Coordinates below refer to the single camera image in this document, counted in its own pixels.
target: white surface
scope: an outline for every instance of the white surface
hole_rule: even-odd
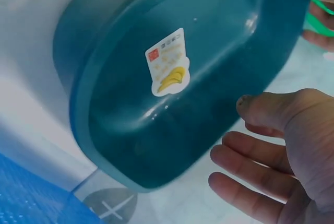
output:
[[[0,124],[15,136],[24,136],[16,141],[26,148],[43,152],[36,158],[38,163],[47,160],[54,171],[68,173],[72,180],[67,189],[75,187],[96,168],[72,137],[68,97],[52,60],[54,30],[69,1],[25,0],[15,6],[0,6]],[[22,130],[22,125],[37,133],[43,142],[49,142],[49,147],[42,148],[35,137]],[[64,162],[56,150],[77,161]],[[10,156],[22,160],[19,150],[11,151]],[[39,175],[53,180],[44,172]],[[52,182],[64,186],[59,180]]]

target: green plastic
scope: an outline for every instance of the green plastic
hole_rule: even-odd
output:
[[[312,1],[315,2],[318,6],[320,6],[322,9],[324,9],[329,14],[334,15],[334,11],[328,9],[321,1],[319,0],[312,0]],[[328,37],[334,37],[334,31],[325,27],[316,17],[314,17],[310,13],[307,14],[306,19],[308,23],[320,34],[328,36]]]

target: plastic basin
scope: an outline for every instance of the plastic basin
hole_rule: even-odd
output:
[[[100,169],[148,192],[196,162],[263,92],[309,0],[73,0],[54,38],[75,139]]]

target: sticker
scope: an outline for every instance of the sticker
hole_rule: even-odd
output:
[[[190,60],[186,55],[183,28],[178,29],[145,53],[157,97],[177,94],[190,83]]]

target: gray circle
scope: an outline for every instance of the gray circle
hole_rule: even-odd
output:
[[[107,188],[88,195],[83,203],[106,224],[127,224],[135,213],[138,193],[127,188]]]

